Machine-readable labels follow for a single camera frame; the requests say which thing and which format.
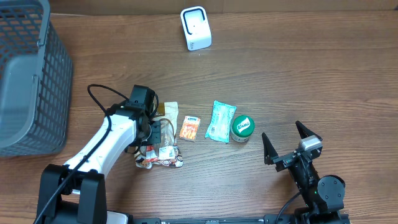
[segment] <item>gray bin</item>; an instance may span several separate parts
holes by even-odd
[[[49,2],[0,0],[0,156],[62,150],[72,74]]]

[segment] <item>pringles-style can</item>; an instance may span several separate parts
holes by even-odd
[[[254,131],[254,121],[247,115],[238,116],[232,123],[231,137],[237,142],[246,142]]]

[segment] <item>orange packet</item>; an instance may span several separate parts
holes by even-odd
[[[185,116],[180,131],[180,138],[195,142],[197,138],[199,125],[200,125],[200,118]]]

